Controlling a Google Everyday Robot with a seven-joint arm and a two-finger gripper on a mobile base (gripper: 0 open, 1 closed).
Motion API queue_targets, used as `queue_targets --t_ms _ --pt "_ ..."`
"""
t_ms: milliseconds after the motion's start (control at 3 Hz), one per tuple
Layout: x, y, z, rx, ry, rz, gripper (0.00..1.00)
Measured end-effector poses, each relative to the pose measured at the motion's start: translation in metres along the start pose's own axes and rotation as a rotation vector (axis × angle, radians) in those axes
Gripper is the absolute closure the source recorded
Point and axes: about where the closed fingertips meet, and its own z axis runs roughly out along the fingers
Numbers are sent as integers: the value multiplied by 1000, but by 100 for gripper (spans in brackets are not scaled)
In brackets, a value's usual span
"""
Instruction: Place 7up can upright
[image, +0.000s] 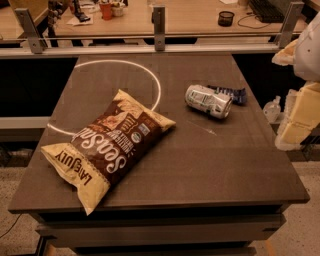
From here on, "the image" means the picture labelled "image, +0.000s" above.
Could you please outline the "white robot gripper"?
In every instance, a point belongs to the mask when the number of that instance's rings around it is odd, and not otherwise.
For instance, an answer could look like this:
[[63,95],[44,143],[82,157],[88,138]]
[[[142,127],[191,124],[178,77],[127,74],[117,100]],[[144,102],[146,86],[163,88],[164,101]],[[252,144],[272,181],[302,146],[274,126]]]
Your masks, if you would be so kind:
[[[320,12],[285,48],[276,53],[272,62],[294,64],[296,76],[306,81],[320,81]],[[285,100],[284,117],[277,130],[275,146],[284,151],[300,148],[320,124],[320,83],[306,82],[298,91],[290,89]]]

